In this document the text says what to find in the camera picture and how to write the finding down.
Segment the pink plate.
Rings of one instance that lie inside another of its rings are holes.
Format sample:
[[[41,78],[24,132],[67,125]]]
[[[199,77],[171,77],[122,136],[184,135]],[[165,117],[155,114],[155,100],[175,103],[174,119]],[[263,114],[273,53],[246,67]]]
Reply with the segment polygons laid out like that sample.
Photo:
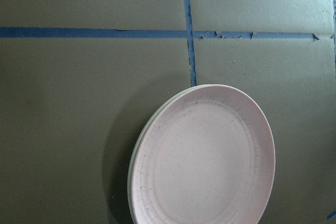
[[[258,223],[275,175],[268,121],[244,92],[206,84],[155,118],[132,173],[138,223]]]

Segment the cream plate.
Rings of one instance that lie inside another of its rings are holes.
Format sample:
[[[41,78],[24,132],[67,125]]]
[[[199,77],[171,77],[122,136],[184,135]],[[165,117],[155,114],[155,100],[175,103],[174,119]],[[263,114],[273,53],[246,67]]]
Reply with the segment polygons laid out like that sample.
[[[197,86],[194,87],[190,87],[187,88],[181,92],[179,92],[178,94],[172,96],[171,98],[169,98],[166,102],[164,102],[147,120],[146,124],[144,125],[143,129],[140,132],[140,135],[135,143],[135,146],[133,148],[132,151],[132,155],[130,158],[130,163],[129,163],[129,168],[128,168],[128,175],[127,175],[127,197],[128,197],[128,206],[130,209],[130,214],[131,214],[131,218],[132,218],[132,222],[133,223],[138,223],[136,216],[135,216],[135,212],[134,212],[134,208],[133,208],[133,202],[132,202],[132,173],[134,170],[134,163],[135,163],[135,159],[137,156],[137,152],[139,150],[139,146],[141,144],[141,141],[144,137],[144,135],[146,134],[148,128],[150,127],[150,125],[152,124],[152,122],[155,120],[155,118],[161,113],[162,110],[164,110],[169,104],[171,104],[174,100],[176,100],[177,98],[181,97],[184,93],[190,92],[192,90],[195,90],[197,88]]]

